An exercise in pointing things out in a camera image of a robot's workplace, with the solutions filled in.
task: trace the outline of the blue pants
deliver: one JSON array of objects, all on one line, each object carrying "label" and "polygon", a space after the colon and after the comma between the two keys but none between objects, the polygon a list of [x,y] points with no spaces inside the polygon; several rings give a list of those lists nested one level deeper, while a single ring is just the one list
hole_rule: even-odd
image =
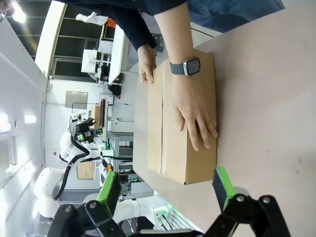
[{"label": "blue pants", "polygon": [[188,0],[190,21],[226,32],[285,9],[282,0]]}]

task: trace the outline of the smartwatch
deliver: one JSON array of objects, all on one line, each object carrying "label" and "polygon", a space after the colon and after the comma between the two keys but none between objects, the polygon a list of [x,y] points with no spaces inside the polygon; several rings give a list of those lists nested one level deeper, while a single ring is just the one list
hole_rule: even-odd
[{"label": "smartwatch", "polygon": [[172,74],[192,76],[201,71],[201,62],[198,57],[195,57],[181,64],[170,63],[170,67]]}]

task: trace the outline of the cardboard box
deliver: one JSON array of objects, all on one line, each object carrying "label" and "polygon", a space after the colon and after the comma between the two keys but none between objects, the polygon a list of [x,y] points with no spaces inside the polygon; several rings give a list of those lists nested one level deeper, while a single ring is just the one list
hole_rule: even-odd
[{"label": "cardboard box", "polygon": [[94,179],[95,161],[82,162],[77,165],[77,179]]},{"label": "cardboard box", "polygon": [[[204,93],[216,119],[213,57],[197,50],[196,56],[201,61]],[[177,129],[171,84],[170,60],[166,60],[154,70],[154,83],[148,84],[148,168],[182,184],[212,180],[216,139],[211,140],[211,149],[200,145],[200,150],[194,151],[186,124],[183,131]]]},{"label": "cardboard box", "polygon": [[101,106],[91,106],[91,118],[95,119],[95,124],[91,128],[101,127]]}]

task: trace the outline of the dark blue sleeve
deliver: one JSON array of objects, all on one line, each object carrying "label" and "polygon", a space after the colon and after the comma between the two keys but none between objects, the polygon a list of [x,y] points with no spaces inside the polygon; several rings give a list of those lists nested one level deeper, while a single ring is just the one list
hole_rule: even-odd
[{"label": "dark blue sleeve", "polygon": [[152,16],[180,6],[186,0],[144,0],[146,7]]},{"label": "dark blue sleeve", "polygon": [[136,51],[140,46],[147,43],[152,48],[155,48],[157,45],[138,10],[109,4],[76,4],[76,6],[89,9],[99,15],[108,16],[113,19],[122,28]]}]

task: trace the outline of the hand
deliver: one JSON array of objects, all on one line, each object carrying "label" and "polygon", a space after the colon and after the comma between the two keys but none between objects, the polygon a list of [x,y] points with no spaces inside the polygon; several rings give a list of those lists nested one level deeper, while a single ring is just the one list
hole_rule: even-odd
[{"label": "hand", "polygon": [[154,49],[149,44],[145,44],[138,48],[137,53],[140,82],[145,84],[148,82],[153,83],[153,71],[157,67]]},{"label": "hand", "polygon": [[205,148],[210,148],[210,135],[216,138],[216,120],[210,114],[208,102],[203,95],[199,75],[173,75],[172,92],[173,105],[176,111],[178,129],[184,127],[184,121],[195,151],[199,150],[200,135]]}]

